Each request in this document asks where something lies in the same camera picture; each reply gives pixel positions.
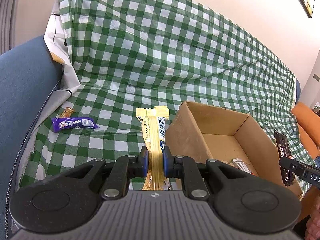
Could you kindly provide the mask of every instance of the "human hand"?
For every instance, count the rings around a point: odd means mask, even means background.
[[[317,240],[320,238],[320,196],[314,200],[311,208],[310,219],[307,222],[307,230],[304,235],[305,240]]]

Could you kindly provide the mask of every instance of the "barcode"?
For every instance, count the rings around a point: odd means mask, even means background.
[[[164,117],[158,117],[159,135],[164,137]]]

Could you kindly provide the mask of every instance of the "metal screw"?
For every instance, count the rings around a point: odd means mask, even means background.
[[[205,197],[207,192],[203,189],[195,189],[191,192],[191,195],[193,195],[193,197]]]
[[[106,197],[116,197],[120,194],[119,190],[115,189],[115,188],[108,188],[106,189],[103,194]]]

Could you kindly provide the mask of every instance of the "open cardboard box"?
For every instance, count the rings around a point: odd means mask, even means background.
[[[242,159],[255,175],[284,186],[276,145],[249,114],[186,101],[167,129],[165,142],[172,155],[190,156],[199,163]],[[287,188],[301,198],[296,180]]]

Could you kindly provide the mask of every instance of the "yellow candy bar wrapper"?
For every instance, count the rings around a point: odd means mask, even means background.
[[[70,107],[66,107],[66,109],[59,115],[59,118],[70,117],[74,113],[74,110]]]
[[[148,149],[148,174],[142,190],[171,190],[169,179],[164,177],[163,150],[164,124],[169,118],[166,106],[153,109],[137,108],[136,116],[142,125],[142,135]]]

